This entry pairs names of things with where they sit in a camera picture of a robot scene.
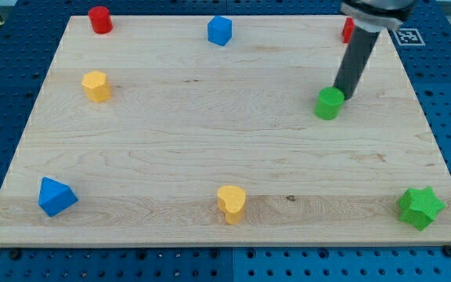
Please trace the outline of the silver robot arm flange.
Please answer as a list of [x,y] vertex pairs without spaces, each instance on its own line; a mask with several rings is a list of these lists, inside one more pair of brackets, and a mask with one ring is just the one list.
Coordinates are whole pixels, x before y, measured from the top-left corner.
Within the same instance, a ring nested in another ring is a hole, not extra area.
[[410,17],[417,0],[343,0],[340,12],[368,32],[397,31]]

